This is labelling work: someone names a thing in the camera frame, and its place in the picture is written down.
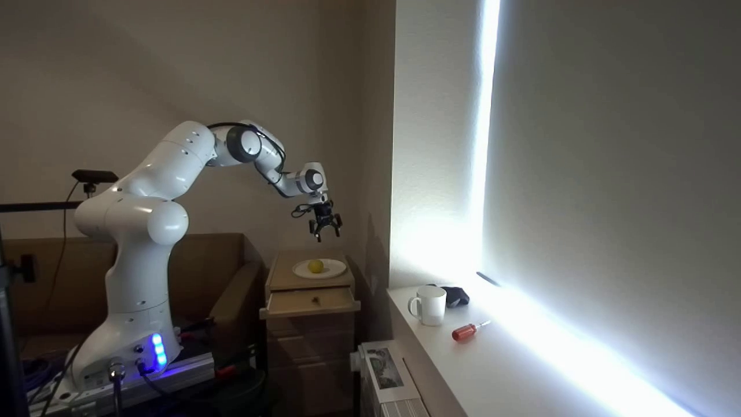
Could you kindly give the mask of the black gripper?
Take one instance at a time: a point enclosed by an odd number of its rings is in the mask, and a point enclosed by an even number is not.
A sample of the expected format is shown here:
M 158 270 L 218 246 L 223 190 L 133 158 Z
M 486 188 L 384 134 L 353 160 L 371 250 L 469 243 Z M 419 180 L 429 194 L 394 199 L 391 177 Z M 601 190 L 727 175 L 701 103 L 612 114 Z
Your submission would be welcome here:
M 332 226 L 334 233 L 340 233 L 342 218 L 334 210 L 334 202 L 319 203 L 300 203 L 291 209 L 295 218 L 308 218 L 308 229 L 312 235 L 319 235 L 325 226 Z

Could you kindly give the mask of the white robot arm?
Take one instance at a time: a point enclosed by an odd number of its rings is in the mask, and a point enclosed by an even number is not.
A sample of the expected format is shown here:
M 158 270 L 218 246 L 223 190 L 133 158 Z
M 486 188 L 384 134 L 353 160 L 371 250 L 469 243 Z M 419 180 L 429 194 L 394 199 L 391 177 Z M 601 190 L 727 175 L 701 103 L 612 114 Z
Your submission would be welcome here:
M 340 231 L 319 162 L 284 168 L 284 146 L 250 121 L 177 124 L 129 173 L 74 210 L 86 235 L 112 239 L 117 260 L 104 275 L 106 317 L 80 346 L 70 372 L 81 387 L 102 379 L 114 362 L 128 370 L 166 370 L 181 355 L 169 308 L 169 256 L 188 233 L 179 203 L 206 167 L 253 165 L 280 197 L 301 197 L 295 218 L 311 213 L 308 229 Z

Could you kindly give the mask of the robot base controller with lights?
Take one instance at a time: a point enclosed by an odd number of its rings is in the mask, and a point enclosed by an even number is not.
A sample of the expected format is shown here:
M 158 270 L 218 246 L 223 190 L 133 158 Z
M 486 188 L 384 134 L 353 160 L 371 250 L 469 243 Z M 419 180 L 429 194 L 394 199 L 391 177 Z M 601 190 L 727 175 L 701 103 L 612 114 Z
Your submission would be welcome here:
M 38 388 L 29 390 L 31 417 L 120 417 L 128 407 L 158 399 L 181 400 L 181 390 L 216 378 L 212 351 L 171 362 L 159 334 L 149 338 L 156 355 L 150 363 L 135 358 L 104 358 L 97 365 L 91 387 L 80 387 L 73 378 L 73 363 L 81 356 L 74 344 L 63 365 Z

